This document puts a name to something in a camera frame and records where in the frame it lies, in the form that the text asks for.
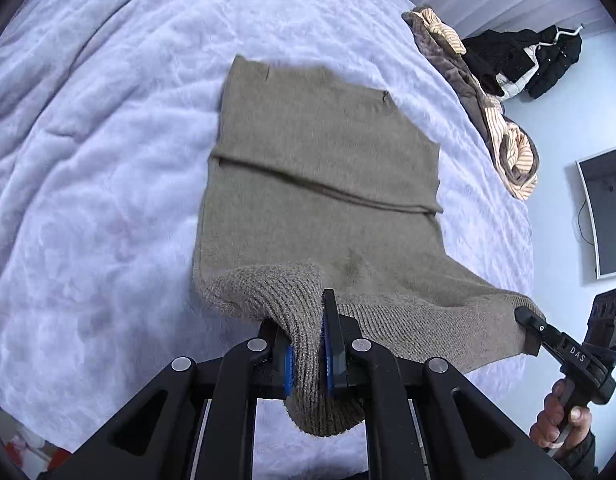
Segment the person's right hand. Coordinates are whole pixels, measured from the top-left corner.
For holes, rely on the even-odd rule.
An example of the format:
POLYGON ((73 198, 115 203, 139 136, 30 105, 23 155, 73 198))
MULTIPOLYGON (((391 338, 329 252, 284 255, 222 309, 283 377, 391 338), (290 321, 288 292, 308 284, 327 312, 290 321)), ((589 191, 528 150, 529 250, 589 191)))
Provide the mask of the person's right hand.
POLYGON ((568 415, 570 433, 565 439, 560 437, 558 426, 565 419, 565 410, 560 398, 566 387, 565 379, 559 379, 552 391, 545 397, 543 410, 536 415, 536 422, 531 426, 529 437, 540 448, 550 448, 565 453, 582 443, 591 430, 592 414, 588 408, 575 406, 568 415))

